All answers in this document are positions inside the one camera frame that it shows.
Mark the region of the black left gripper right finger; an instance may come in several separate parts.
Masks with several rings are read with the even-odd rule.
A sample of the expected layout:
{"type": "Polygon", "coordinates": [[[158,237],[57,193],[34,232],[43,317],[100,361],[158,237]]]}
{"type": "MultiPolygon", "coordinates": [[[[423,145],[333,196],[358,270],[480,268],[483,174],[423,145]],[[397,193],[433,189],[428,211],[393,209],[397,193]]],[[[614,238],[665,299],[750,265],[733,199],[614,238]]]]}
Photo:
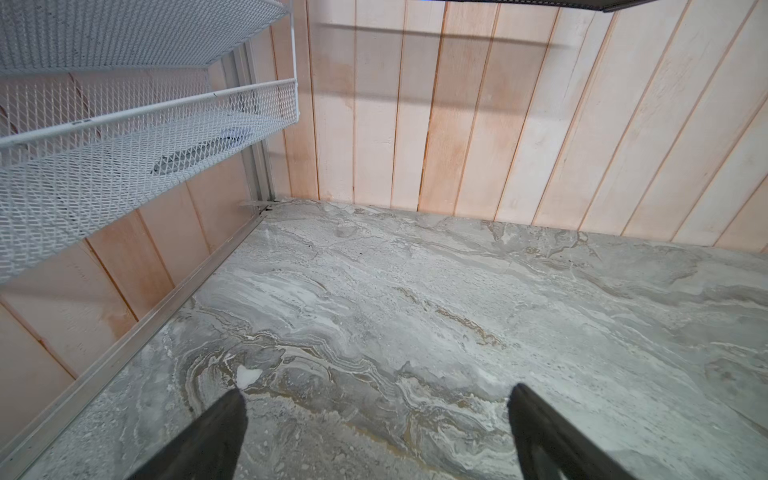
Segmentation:
{"type": "Polygon", "coordinates": [[[633,478],[529,386],[512,388],[507,409],[523,479],[633,478]]]}

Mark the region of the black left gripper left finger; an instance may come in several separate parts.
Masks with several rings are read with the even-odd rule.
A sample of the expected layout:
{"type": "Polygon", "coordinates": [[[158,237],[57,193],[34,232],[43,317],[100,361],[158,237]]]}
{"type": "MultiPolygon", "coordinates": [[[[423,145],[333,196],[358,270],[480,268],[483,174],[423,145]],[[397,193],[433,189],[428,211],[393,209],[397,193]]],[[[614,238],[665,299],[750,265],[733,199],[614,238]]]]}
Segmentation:
{"type": "Polygon", "coordinates": [[[245,398],[231,389],[130,477],[232,479],[247,426],[245,398]]]}

